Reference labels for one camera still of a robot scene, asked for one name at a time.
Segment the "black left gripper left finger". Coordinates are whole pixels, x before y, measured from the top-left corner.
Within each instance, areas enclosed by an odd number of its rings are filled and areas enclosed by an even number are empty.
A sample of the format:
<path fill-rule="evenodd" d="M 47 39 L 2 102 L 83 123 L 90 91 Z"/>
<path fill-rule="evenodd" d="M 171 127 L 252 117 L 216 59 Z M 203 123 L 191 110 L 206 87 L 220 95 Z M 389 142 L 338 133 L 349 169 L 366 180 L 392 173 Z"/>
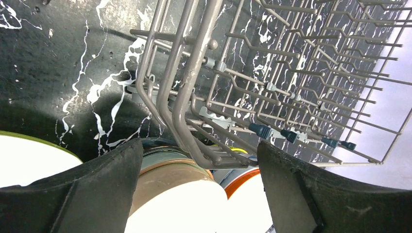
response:
<path fill-rule="evenodd" d="M 30 185 L 2 188 L 1 232 L 124 232 L 142 158 L 142 141 L 135 138 Z"/>

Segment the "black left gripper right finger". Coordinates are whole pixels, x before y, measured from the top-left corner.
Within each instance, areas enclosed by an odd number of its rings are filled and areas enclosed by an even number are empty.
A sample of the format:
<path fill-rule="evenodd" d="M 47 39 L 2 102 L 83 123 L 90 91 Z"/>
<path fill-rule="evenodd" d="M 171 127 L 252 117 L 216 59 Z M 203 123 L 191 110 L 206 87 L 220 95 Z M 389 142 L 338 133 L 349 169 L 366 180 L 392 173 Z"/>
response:
<path fill-rule="evenodd" d="M 257 160 L 277 233 L 409 233 L 410 190 L 352 180 L 269 142 Z"/>

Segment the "orange rimmed white bowl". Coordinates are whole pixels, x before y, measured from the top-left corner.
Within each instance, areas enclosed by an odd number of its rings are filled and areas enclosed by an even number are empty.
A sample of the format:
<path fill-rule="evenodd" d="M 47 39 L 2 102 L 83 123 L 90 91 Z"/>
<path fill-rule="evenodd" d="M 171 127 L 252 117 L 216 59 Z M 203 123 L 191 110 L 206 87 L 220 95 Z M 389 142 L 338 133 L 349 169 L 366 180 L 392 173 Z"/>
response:
<path fill-rule="evenodd" d="M 259 168 L 231 170 L 220 185 L 228 200 L 224 233 L 266 233 L 272 227 Z"/>

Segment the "beige floral bowl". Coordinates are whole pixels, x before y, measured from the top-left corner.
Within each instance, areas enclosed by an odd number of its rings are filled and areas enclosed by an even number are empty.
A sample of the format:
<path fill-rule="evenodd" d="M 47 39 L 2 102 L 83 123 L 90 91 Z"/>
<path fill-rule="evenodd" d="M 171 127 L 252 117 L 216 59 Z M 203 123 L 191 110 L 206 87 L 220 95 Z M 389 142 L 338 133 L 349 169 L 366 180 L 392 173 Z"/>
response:
<path fill-rule="evenodd" d="M 221 233 L 227 207 L 212 173 L 175 146 L 144 150 L 126 233 Z"/>

